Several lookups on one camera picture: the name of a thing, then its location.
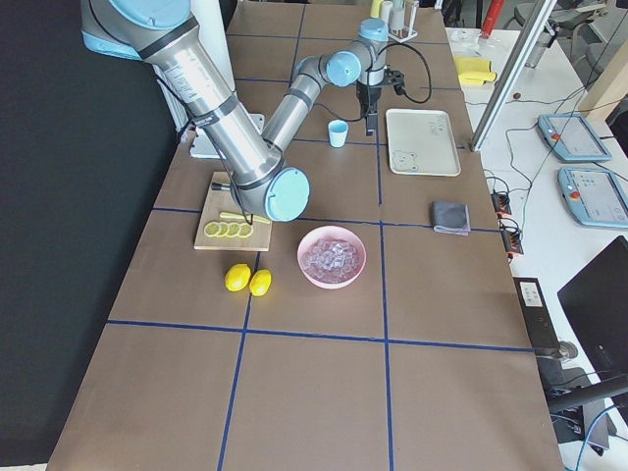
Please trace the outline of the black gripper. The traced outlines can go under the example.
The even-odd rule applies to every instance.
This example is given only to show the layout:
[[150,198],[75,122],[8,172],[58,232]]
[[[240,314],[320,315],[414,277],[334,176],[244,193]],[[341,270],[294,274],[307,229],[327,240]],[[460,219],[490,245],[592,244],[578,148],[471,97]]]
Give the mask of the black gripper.
[[372,136],[378,129],[378,101],[382,95],[379,84],[367,85],[362,82],[356,84],[356,97],[359,101],[360,115],[365,116],[365,134]]

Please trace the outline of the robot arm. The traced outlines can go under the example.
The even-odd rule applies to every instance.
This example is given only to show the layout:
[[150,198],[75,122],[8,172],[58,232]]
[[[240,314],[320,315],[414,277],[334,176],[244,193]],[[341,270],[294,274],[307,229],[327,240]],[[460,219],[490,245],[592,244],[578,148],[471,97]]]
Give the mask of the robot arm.
[[146,62],[161,72],[194,124],[232,173],[231,193],[245,213],[288,222],[305,209],[310,185],[284,152],[328,84],[381,82],[388,26],[368,19],[347,47],[309,57],[264,129],[239,101],[217,1],[83,1],[82,37],[94,52]]

